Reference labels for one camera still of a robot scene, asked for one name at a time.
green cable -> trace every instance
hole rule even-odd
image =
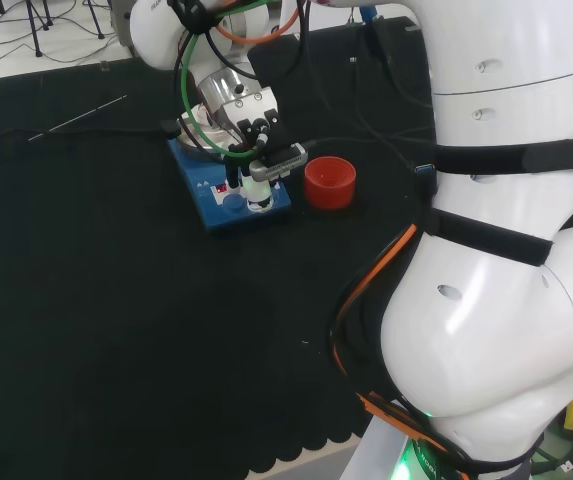
[[[224,18],[228,15],[235,15],[236,13],[243,13],[247,10],[252,10],[253,8],[261,7],[262,5],[266,5],[270,0],[259,0],[259,2],[251,3],[250,5],[246,5],[245,7],[233,8],[227,12],[220,13],[216,15],[215,18]]]
[[[199,134],[200,137],[211,147],[213,150],[221,153],[222,155],[226,155],[231,158],[247,158],[255,155],[255,150],[249,150],[248,152],[243,153],[236,153],[236,152],[229,152],[221,148],[215,142],[213,142],[208,136],[204,133],[204,131],[195,120],[195,116],[193,115],[193,109],[190,108],[190,103],[188,103],[188,65],[190,64],[190,57],[193,55],[193,51],[195,50],[195,45],[197,44],[198,36],[194,36],[193,39],[190,41],[188,45],[188,50],[186,51],[186,61],[184,62],[184,68],[182,68],[182,80],[181,80],[181,92],[182,92],[182,101],[184,102],[184,108],[186,109],[186,113],[188,114],[188,118],[190,119],[190,123],[193,125],[195,131]]]

black table surface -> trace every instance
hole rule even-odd
[[[395,54],[421,95],[421,34],[407,25],[391,22]],[[301,140],[358,135],[345,121],[355,97],[380,131],[431,126],[366,57],[352,91],[356,32],[312,38],[336,113],[304,68],[274,86]],[[283,68],[293,42],[255,49],[256,70]],[[149,128],[176,112],[170,92],[171,76],[139,60],[2,79],[0,132],[123,95],[74,128]],[[0,480],[237,480],[364,431],[324,334],[342,286],[412,218],[410,177],[389,149],[336,140],[311,152],[355,165],[346,211],[308,206],[300,172],[289,214],[209,234],[163,139],[26,137],[0,138]]]

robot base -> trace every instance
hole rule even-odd
[[[168,144],[188,184],[206,230],[231,226],[290,208],[288,193],[284,185],[277,182],[271,188],[272,206],[251,209],[243,187],[240,188],[239,194],[228,191],[223,165],[191,158],[191,154],[182,149],[176,139],[169,140]]]
[[[418,447],[416,442],[406,439],[404,452],[395,466],[391,480],[457,480],[462,477],[455,472],[444,472],[439,464]],[[494,473],[479,475],[480,480],[529,480],[530,462],[525,462],[521,466],[513,468],[504,473]]]

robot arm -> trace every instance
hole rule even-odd
[[[439,145],[492,150],[573,139],[573,0],[395,3],[415,13],[424,33]],[[241,22],[247,36],[261,36],[266,18],[264,7],[250,10],[227,28]],[[183,27],[165,1],[139,0],[131,24],[144,60],[170,68]],[[227,56],[247,61],[243,49],[213,38]],[[190,68],[208,110],[216,116],[228,105],[220,118],[236,125],[237,97],[228,94],[238,79],[203,39],[197,47]],[[251,119],[265,111],[251,106],[236,113]],[[382,322],[384,361],[406,399],[471,458],[510,461],[573,399],[573,230],[559,233],[573,214],[573,170],[440,173],[433,207],[555,243],[534,266],[423,234]]]

green light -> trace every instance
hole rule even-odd
[[[402,460],[397,464],[390,480],[410,480],[410,470],[408,465],[406,465],[406,461]]]

